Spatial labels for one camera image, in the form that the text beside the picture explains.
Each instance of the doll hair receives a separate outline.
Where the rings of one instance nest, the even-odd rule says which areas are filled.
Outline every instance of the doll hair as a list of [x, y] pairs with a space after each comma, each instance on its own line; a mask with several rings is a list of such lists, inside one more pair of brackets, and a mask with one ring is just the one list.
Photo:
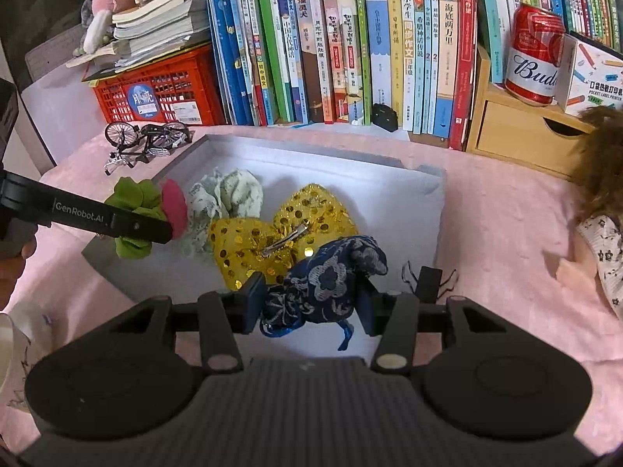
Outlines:
[[581, 188], [577, 221], [623, 215], [623, 111], [592, 107], [581, 119], [595, 130], [577, 145], [580, 160], [571, 181]]

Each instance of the human hand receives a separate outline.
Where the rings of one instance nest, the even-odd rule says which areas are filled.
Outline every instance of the human hand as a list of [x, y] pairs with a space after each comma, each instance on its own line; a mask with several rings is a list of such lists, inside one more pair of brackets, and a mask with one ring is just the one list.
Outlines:
[[2, 311], [11, 298], [18, 279], [24, 273], [26, 260], [37, 250], [37, 240], [32, 239], [23, 249], [22, 254], [15, 258], [8, 258], [0, 262], [0, 311]]

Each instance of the blue floral fabric pouch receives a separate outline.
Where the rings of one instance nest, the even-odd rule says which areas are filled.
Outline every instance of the blue floral fabric pouch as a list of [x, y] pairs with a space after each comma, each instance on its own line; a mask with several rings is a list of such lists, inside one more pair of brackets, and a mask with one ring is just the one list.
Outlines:
[[268, 337], [282, 337], [311, 323], [337, 323], [345, 339], [345, 351], [353, 336], [347, 319], [353, 314], [358, 281], [387, 274], [387, 258], [372, 237], [334, 240], [296, 264], [283, 284], [271, 286], [260, 317], [260, 329]]

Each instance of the red plastic crate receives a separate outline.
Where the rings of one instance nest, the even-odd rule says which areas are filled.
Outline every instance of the red plastic crate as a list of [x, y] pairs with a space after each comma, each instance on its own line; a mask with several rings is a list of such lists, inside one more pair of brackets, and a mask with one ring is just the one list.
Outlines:
[[[183, 123], [214, 126], [225, 124], [217, 86], [212, 46], [206, 45], [101, 80], [93, 89], [109, 123], [169, 123], [178, 121], [174, 110], [177, 109], [179, 114], [185, 113]], [[195, 102], [201, 121], [193, 121], [196, 111], [188, 102]]]

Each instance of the wooden drawer box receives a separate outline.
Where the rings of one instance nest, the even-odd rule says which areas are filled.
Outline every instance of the wooden drawer box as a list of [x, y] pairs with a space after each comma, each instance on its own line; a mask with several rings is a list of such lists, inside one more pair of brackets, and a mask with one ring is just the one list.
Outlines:
[[575, 144], [592, 127], [563, 113], [556, 105], [531, 107], [490, 84], [485, 63], [488, 58], [482, 58], [486, 52], [479, 52], [468, 152], [568, 177], [579, 159], [574, 152]]

